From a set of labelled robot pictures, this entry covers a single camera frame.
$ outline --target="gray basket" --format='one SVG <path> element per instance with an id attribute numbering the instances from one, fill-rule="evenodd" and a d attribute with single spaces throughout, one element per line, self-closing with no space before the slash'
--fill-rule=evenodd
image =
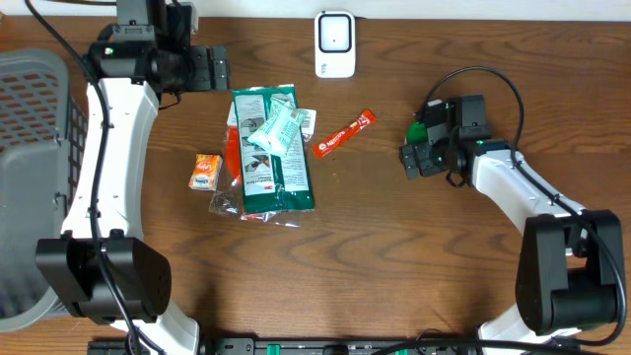
<path id="1" fill-rule="evenodd" d="M 0 54 L 0 332 L 67 314 L 35 266 L 35 248 L 60 236 L 87 128 L 61 58 Z"/>

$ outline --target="red snack wrapper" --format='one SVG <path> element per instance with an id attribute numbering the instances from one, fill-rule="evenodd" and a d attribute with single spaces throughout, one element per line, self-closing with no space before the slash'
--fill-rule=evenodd
<path id="1" fill-rule="evenodd" d="M 319 144 L 314 145 L 312 147 L 312 150 L 314 151 L 315 156 L 318 158 L 322 158 L 323 156 L 333 151 L 333 149 L 339 147 L 340 145 L 342 145 L 342 143 L 349 140 L 350 137 L 357 134 L 357 132 L 364 129 L 364 127 L 375 123 L 376 120 L 377 118 L 369 109 L 363 111 L 362 115 L 360 115 L 359 118 L 357 118 L 357 120 L 351 125 L 341 131 L 333 133 L 333 135 L 324 139 Z"/>

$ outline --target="brown wooden tabletop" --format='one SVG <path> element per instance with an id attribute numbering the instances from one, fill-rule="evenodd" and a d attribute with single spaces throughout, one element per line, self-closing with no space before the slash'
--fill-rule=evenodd
<path id="1" fill-rule="evenodd" d="M 80 53 L 113 21 L 49 20 Z M 222 150 L 230 93 L 186 94 L 160 112 L 142 191 L 145 242 L 171 263 L 173 299 L 215 334 L 464 333 L 515 301 L 516 228 L 474 189 L 443 177 L 408 181 L 398 160 L 412 112 L 462 66 L 505 72 L 524 97 L 521 149 L 531 166 L 588 208 L 611 209 L 629 230 L 631 24 L 359 20 L 357 71 L 335 80 L 315 75 L 312 20 L 202 19 L 199 27 L 195 43 L 229 48 L 233 88 L 296 85 L 300 106 L 317 110 L 312 144 L 364 108 L 378 118 L 321 160 L 308 152 L 315 212 L 288 228 L 211 214 L 212 193 L 187 186 L 195 154 Z M 69 55 L 34 19 L 5 17 L 0 51 L 27 47 L 64 58 L 86 108 Z M 437 98 L 466 94 L 484 94 L 494 135 L 513 138 L 517 105 L 502 81 L 466 74 Z M 91 339 L 122 335 L 87 319 L 42 320 L 1 334 L 0 354 L 83 354 Z M 599 350 L 628 354 L 631 330 Z"/>

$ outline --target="green object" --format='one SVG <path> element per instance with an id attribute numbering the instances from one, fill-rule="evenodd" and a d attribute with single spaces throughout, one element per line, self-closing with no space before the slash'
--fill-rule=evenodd
<path id="1" fill-rule="evenodd" d="M 280 345 L 267 345 L 267 355 L 280 355 Z"/>
<path id="2" fill-rule="evenodd" d="M 245 213 L 313 210 L 314 195 L 302 132 L 292 141 L 285 158 L 270 155 L 247 142 L 267 120 L 272 98 L 298 106 L 294 86 L 234 90 L 233 98 L 239 128 Z"/>
<path id="3" fill-rule="evenodd" d="M 427 142 L 427 127 L 425 123 L 414 122 L 405 136 L 407 144 Z"/>

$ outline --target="white backdrop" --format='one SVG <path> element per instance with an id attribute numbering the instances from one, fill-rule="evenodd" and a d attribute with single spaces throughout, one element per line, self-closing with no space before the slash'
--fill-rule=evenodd
<path id="1" fill-rule="evenodd" d="M 631 21 L 631 0 L 192 0 L 200 16 L 313 18 L 343 9 L 369 19 Z M 114 15 L 111 6 L 33 0 L 43 15 Z M 0 0 L 0 12 L 26 15 L 23 0 Z"/>

